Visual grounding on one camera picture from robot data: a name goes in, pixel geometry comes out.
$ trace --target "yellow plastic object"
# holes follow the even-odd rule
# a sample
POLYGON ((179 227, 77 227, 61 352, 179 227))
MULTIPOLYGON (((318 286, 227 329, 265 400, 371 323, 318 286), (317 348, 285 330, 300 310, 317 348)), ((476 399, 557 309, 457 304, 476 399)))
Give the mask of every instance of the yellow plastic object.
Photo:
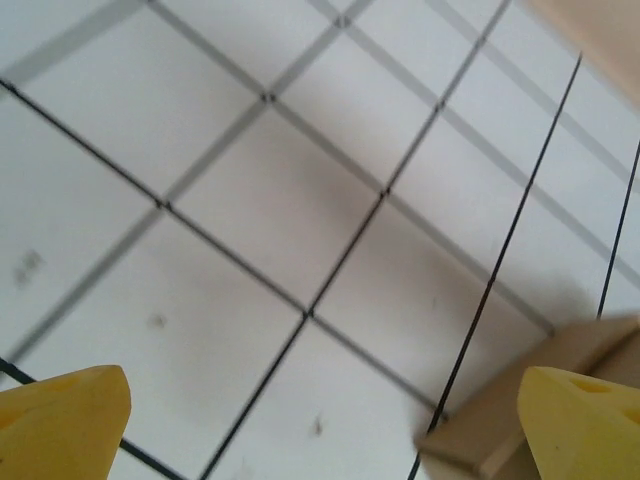
POLYGON ((542 480, 640 479, 640 390, 532 367, 518 415, 542 480))
POLYGON ((0 392, 0 479, 105 480, 130 412, 117 366, 0 392))

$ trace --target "dirt spot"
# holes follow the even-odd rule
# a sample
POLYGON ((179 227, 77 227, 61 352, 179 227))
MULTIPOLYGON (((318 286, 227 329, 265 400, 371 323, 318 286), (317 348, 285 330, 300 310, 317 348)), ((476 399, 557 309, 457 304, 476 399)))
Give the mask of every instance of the dirt spot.
POLYGON ((313 425, 311 425, 311 436, 312 437, 321 437, 324 433, 324 420, 322 419, 322 415, 318 414, 316 419, 313 421, 313 425))
POLYGON ((155 314, 147 320, 149 328, 162 330, 167 325, 167 318, 164 315, 155 314))
POLYGON ((13 282, 18 288, 24 288, 31 283, 32 277, 44 264, 42 256, 33 249, 28 250, 13 269, 13 282))

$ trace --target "hole in yellow object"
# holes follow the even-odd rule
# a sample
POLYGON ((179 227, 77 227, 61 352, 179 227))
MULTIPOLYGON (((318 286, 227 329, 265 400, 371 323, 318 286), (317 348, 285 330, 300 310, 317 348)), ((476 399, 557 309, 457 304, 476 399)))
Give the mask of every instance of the hole in yellow object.
POLYGON ((606 385, 600 385, 598 383, 591 383, 586 380, 571 380, 576 387, 580 390, 584 390, 589 393, 608 393, 611 391, 606 385))
POLYGON ((0 410, 0 430, 7 428, 22 416, 22 411, 0 410))
POLYGON ((627 410, 626 412, 624 412, 624 415, 625 415, 625 417, 627 417, 632 422, 635 422, 638 425, 640 425, 640 410, 638 410, 638 409, 627 410))

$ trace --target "white tile floor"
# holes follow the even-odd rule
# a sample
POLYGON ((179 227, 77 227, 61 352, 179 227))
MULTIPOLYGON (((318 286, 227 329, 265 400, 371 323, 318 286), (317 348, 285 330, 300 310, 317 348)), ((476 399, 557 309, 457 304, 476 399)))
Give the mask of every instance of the white tile floor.
POLYGON ((448 412, 640 307, 638 111, 499 7, 0 1, 0 356, 125 368, 111 480, 426 479, 474 318, 448 412))

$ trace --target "beige plastic piece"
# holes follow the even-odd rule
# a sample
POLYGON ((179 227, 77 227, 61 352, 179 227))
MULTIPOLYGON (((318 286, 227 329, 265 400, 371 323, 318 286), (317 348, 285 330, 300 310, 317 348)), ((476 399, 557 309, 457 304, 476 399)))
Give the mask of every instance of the beige plastic piece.
POLYGON ((539 479, 516 409, 524 371, 550 366, 594 375, 592 371, 600 369, 607 380, 628 384, 625 375, 635 378, 634 372, 640 369, 640 353, 631 343, 640 342, 636 336, 640 337, 639 319, 627 316, 571 325, 542 342, 491 380, 448 422, 417 442, 430 478, 539 479))
POLYGON ((640 1, 530 2, 640 107, 640 1))

